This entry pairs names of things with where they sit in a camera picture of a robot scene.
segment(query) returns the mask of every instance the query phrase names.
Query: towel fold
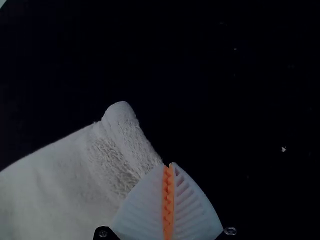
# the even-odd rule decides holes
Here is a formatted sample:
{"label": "towel fold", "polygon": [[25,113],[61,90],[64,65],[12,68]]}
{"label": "towel fold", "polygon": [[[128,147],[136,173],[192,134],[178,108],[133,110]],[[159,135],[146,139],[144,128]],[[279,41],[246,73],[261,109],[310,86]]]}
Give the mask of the towel fold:
{"label": "towel fold", "polygon": [[0,239],[90,240],[162,163],[126,102],[0,172]]}

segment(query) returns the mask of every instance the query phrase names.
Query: dark surface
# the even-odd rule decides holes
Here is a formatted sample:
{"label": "dark surface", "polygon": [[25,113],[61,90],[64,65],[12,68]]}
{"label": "dark surface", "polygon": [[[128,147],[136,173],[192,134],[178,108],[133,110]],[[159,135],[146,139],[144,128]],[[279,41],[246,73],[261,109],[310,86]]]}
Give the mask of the dark surface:
{"label": "dark surface", "polygon": [[9,0],[0,169],[124,100],[230,239],[316,234],[319,4],[238,2]]}

